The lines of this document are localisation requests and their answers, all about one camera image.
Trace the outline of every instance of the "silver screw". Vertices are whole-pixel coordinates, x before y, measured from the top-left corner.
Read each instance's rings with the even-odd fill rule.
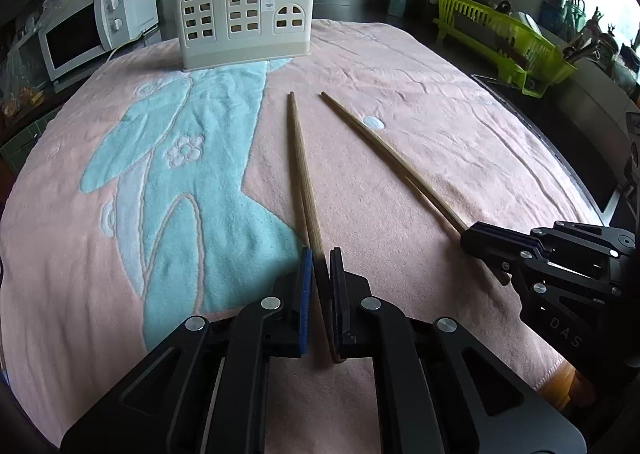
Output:
[[[444,318],[438,320],[438,329],[444,331],[445,333],[453,333],[456,329],[458,329],[458,325],[455,320]]]
[[[280,307],[280,299],[278,297],[265,297],[260,301],[260,306],[265,309],[278,309]]]
[[[364,297],[364,299],[360,301],[360,305],[364,309],[375,311],[376,309],[380,309],[380,306],[382,306],[382,303],[375,297]]]
[[[187,322],[184,323],[184,327],[186,327],[189,331],[200,331],[202,328],[204,328],[204,318],[190,317],[187,319]]]

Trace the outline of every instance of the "white oval spot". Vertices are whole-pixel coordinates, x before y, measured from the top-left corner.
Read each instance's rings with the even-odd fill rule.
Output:
[[[370,129],[384,129],[385,124],[382,123],[378,118],[374,116],[365,116],[364,117],[364,125],[369,127]]]

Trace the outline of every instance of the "soap dispenser bottle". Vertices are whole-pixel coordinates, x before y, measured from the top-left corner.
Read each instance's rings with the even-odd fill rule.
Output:
[[[389,13],[393,17],[401,17],[402,15],[404,15],[405,7],[406,0],[390,0],[387,13]]]

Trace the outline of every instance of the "pink blanket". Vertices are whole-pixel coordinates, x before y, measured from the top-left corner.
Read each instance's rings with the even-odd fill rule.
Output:
[[[172,40],[96,72],[47,127],[2,216],[8,377],[55,444],[146,354],[142,304],[116,242],[96,224],[116,181],[89,195],[79,183],[140,85],[181,74],[179,60]],[[406,33],[384,24],[315,21],[312,54],[267,76],[242,181],[247,196],[299,235],[304,227],[286,124],[290,90],[298,100],[327,256],[340,246],[345,269],[367,277],[375,295],[410,317],[456,318],[540,387],[561,357],[520,322],[513,289],[468,258],[443,217],[318,94],[325,90],[368,117],[468,225],[485,221],[528,233],[556,219],[599,224],[555,158],[488,92]],[[311,325],[305,358],[273,360],[268,452],[379,452],[370,361],[331,365],[321,325],[316,319]]]

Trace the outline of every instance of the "embroidered flower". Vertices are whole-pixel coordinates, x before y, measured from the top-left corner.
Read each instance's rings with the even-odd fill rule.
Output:
[[[204,143],[204,136],[199,134],[189,138],[182,135],[166,152],[166,160],[168,165],[175,169],[180,165],[184,165],[190,161],[197,161],[202,156],[202,144]]]

